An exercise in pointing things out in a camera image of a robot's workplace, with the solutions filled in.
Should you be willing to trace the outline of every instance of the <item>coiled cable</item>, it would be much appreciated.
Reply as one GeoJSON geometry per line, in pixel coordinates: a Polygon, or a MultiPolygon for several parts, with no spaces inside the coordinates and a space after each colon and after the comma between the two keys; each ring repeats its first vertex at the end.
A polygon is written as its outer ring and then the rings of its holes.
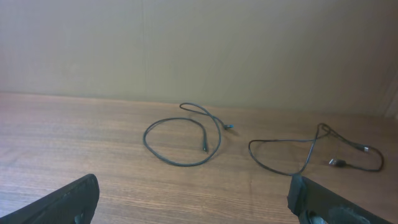
{"type": "Polygon", "coordinates": [[[354,168],[354,169],[359,169],[359,170],[369,171],[369,172],[379,172],[379,171],[382,170],[382,168],[384,166],[384,156],[382,155],[380,150],[378,150],[375,147],[372,147],[370,145],[365,145],[365,144],[352,142],[352,141],[344,138],[342,135],[338,134],[335,130],[333,130],[331,127],[329,127],[329,125],[327,125],[325,123],[318,124],[317,131],[316,131],[315,137],[313,139],[268,139],[268,140],[256,139],[256,140],[252,140],[252,141],[249,142],[249,153],[250,153],[250,156],[253,158],[253,160],[255,162],[257,162],[261,167],[263,167],[263,168],[265,168],[265,169],[267,169],[267,170],[269,170],[271,172],[275,172],[277,174],[282,174],[282,175],[301,174],[304,171],[304,169],[306,168],[307,164],[310,162],[310,158],[311,158],[311,155],[312,155],[312,152],[313,152],[313,148],[315,146],[316,141],[318,139],[324,138],[326,136],[333,136],[334,138],[339,139],[343,143],[345,143],[345,144],[347,144],[347,145],[349,145],[349,146],[351,146],[351,147],[353,147],[355,149],[358,149],[358,150],[360,150],[362,152],[369,152],[369,150],[372,149],[373,151],[375,151],[379,155],[380,160],[381,160],[380,166],[377,169],[367,169],[367,168],[354,166],[354,165],[346,163],[346,161],[341,160],[341,159],[332,159],[329,162],[329,165],[335,166],[335,167],[348,166],[348,167],[351,167],[351,168],[354,168]],[[323,134],[323,135],[319,136],[319,131],[320,131],[321,128],[322,128],[322,130],[324,130],[326,132],[326,134],[323,134]],[[251,147],[250,147],[253,142],[284,142],[284,141],[312,142],[310,151],[308,152],[307,159],[305,160],[303,167],[298,172],[286,173],[286,172],[282,172],[282,171],[279,171],[279,170],[272,169],[272,168],[264,165],[262,162],[258,161],[257,158],[253,155],[253,153],[251,151],[251,147]]]}
{"type": "Polygon", "coordinates": [[[182,104],[180,104],[180,108],[183,109],[183,110],[186,110],[186,111],[190,111],[190,112],[198,113],[198,114],[201,114],[201,115],[209,116],[209,117],[214,121],[214,123],[216,124],[217,132],[218,132],[218,143],[217,143],[217,146],[215,147],[214,151],[213,151],[206,159],[204,159],[204,160],[202,160],[202,161],[200,161],[200,162],[194,162],[194,163],[188,163],[188,164],[187,164],[187,163],[174,162],[174,161],[171,161],[170,159],[168,159],[168,158],[166,158],[166,157],[160,155],[160,154],[159,154],[158,152],[156,152],[153,148],[151,148],[151,147],[148,145],[148,143],[147,143],[146,137],[147,137],[149,131],[152,130],[152,128],[154,128],[154,127],[157,126],[158,124],[163,123],[163,122],[166,122],[166,121],[171,121],[171,120],[176,120],[176,119],[182,119],[182,120],[191,121],[191,122],[193,122],[193,123],[199,125],[199,127],[201,127],[201,129],[203,130],[203,150],[204,150],[205,152],[208,152],[208,141],[207,141],[206,129],[205,129],[205,127],[204,127],[201,123],[199,123],[198,121],[195,121],[194,119],[191,119],[191,118],[177,117],[177,118],[165,118],[165,119],[158,120],[158,121],[154,122],[153,124],[151,124],[151,125],[145,130],[144,135],[143,135],[143,137],[142,137],[142,141],[144,142],[145,147],[146,147],[148,150],[150,150],[151,153],[153,153],[156,157],[158,157],[160,160],[162,160],[162,161],[164,161],[164,162],[167,162],[167,163],[172,164],[172,165],[175,165],[175,166],[182,166],[182,167],[190,167],[190,166],[199,166],[199,165],[202,165],[202,164],[204,164],[205,162],[207,162],[207,161],[217,152],[217,150],[220,148],[220,145],[221,145],[221,129],[220,129],[220,126],[218,125],[217,121],[220,122],[220,124],[222,125],[222,127],[223,127],[225,130],[230,129],[230,128],[233,128],[234,126],[233,126],[232,124],[227,124],[227,125],[225,125],[224,122],[222,122],[222,120],[220,120],[220,119],[217,118],[216,116],[213,116],[208,110],[204,109],[204,107],[202,107],[202,106],[200,106],[200,105],[198,105],[198,104],[196,104],[196,103],[182,103],[182,104]],[[195,111],[195,110],[191,110],[191,109],[188,109],[188,108],[184,108],[183,105],[196,106],[197,108],[203,110],[204,112],[195,111]]]}

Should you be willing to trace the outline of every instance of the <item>cable connector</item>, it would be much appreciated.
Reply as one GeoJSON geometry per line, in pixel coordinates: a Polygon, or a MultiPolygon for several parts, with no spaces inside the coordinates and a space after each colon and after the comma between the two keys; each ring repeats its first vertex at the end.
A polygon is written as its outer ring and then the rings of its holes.
{"type": "Polygon", "coordinates": [[[209,151],[206,141],[203,142],[203,150],[204,150],[205,152],[208,152],[208,151],[209,151]]]}
{"type": "Polygon", "coordinates": [[[335,166],[335,167],[344,167],[347,165],[346,161],[342,159],[331,159],[329,162],[329,165],[335,166]]]}
{"type": "Polygon", "coordinates": [[[227,129],[229,129],[229,128],[233,128],[233,127],[234,127],[233,124],[226,124],[226,125],[224,125],[224,129],[225,129],[225,130],[227,130],[227,129]]]}
{"type": "Polygon", "coordinates": [[[357,150],[359,150],[359,151],[362,151],[362,152],[369,152],[369,147],[367,147],[367,146],[354,146],[354,148],[356,148],[357,150]]]}

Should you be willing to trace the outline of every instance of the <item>black plastic part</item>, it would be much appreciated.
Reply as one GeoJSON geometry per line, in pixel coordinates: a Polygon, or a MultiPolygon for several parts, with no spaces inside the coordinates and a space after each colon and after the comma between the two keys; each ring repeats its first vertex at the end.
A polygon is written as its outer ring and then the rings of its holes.
{"type": "Polygon", "coordinates": [[[292,177],[287,203],[301,224],[312,223],[311,216],[321,217],[329,224],[390,223],[300,175],[292,177]]]}
{"type": "Polygon", "coordinates": [[[100,188],[88,174],[51,194],[0,218],[2,224],[89,224],[94,216],[100,188]]]}

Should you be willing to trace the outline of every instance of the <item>wooden table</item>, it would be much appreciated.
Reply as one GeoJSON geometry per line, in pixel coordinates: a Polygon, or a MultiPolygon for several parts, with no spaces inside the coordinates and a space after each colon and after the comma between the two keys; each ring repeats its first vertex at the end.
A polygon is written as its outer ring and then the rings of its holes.
{"type": "MultiPolygon", "coordinates": [[[[233,131],[223,131],[214,158],[176,167],[142,144],[144,130],[162,118],[202,122],[213,149],[218,136],[210,118],[176,104],[59,96],[0,94],[0,216],[69,182],[93,173],[100,199],[93,223],[298,223],[287,208],[290,177],[259,167],[249,156],[251,139],[309,138],[324,122],[348,139],[379,148],[380,173],[330,167],[338,156],[377,167],[378,158],[329,138],[319,140],[304,176],[393,223],[398,223],[398,124],[368,116],[335,116],[276,110],[206,107],[233,131]]],[[[201,129],[187,121],[156,127],[148,143],[169,159],[193,162],[201,129]]],[[[254,146],[272,167],[298,169],[309,143],[254,146]]]]}

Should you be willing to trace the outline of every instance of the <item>wall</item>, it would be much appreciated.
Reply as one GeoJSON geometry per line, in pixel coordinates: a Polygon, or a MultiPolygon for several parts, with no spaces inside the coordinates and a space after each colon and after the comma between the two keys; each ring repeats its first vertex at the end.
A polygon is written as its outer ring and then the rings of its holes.
{"type": "Polygon", "coordinates": [[[0,91],[383,115],[398,1],[0,0],[0,91]]]}

